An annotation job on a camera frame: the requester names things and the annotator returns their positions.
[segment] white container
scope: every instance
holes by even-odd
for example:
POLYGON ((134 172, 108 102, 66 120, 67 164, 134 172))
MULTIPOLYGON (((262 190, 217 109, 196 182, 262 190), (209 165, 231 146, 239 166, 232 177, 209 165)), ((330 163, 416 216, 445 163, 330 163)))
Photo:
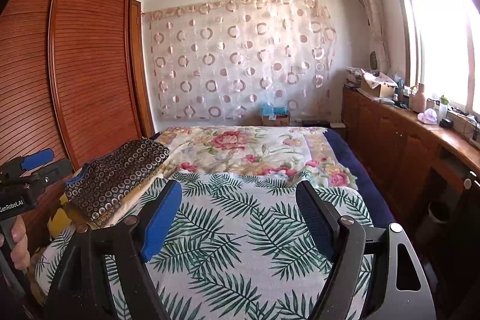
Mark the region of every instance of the white container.
POLYGON ((440 124, 443 118, 447 117, 448 113, 448 99, 443 95, 440 97, 440 109, 438 110, 438 119, 437 123, 440 124))

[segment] blue gripper pad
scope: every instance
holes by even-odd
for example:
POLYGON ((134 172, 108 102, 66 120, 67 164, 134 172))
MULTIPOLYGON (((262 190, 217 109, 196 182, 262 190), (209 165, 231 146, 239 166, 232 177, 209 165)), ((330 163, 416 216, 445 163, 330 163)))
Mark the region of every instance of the blue gripper pad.
POLYGON ((23 162, 20 164, 20 167, 25 171, 33 170, 34 168, 51 162, 53 160, 53 156, 53 151, 48 148, 46 150, 26 156, 23 162))
POLYGON ((140 251, 145 263, 160 252, 182 202, 182 186, 177 181, 168 181, 162 192, 164 191, 167 193, 145 229, 145 241, 140 251))

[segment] metal screw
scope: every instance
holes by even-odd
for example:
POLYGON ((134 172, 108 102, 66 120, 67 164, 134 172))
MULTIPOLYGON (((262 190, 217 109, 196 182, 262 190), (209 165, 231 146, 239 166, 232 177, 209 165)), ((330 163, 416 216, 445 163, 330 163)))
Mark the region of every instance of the metal screw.
POLYGON ((123 219, 123 222, 128 226, 132 226, 137 222, 137 216, 127 216, 123 219))
POLYGON ((391 223, 390 229, 397 234, 403 231, 403 228, 399 223, 391 223))
POLYGON ((77 227, 77 232, 79 234, 84 234, 86 231, 88 231, 88 225, 87 224, 82 224, 77 227))
POLYGON ((342 216, 340 217, 340 221, 342 222, 342 224, 344 224, 345 226, 351 226, 355 220, 353 219, 353 217, 350 217, 350 216, 342 216))

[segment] finger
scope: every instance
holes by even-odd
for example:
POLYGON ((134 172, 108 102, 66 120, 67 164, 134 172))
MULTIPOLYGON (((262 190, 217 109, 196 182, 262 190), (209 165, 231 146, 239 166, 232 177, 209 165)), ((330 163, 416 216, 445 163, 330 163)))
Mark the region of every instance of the finger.
POLYGON ((17 270, 25 270, 28 269, 30 266, 30 254, 27 252, 25 256, 20 259, 18 262, 15 262, 15 269, 17 270))
POLYGON ((22 240, 17 243, 15 248, 11 251, 10 257, 13 263, 20 262, 25 254, 28 253, 28 240, 27 236, 24 235, 22 240))
POLYGON ((26 229, 23 218, 19 215, 17 216, 13 227, 11 228, 11 237, 15 243, 18 243, 25 236, 26 229))

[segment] wardrobe door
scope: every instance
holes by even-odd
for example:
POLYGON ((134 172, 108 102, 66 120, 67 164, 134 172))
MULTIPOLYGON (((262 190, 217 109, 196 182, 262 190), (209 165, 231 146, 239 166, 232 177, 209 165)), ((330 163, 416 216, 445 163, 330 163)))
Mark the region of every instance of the wardrobe door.
MULTIPOLYGON (((65 157, 50 85, 47 36, 51 0, 9 0, 0 16, 0 165, 52 148, 65 157)), ((56 183, 23 216, 31 249, 41 242, 50 205, 63 192, 56 183)))
POLYGON ((53 0, 53 99, 76 168, 141 137, 131 88, 129 0, 53 0))

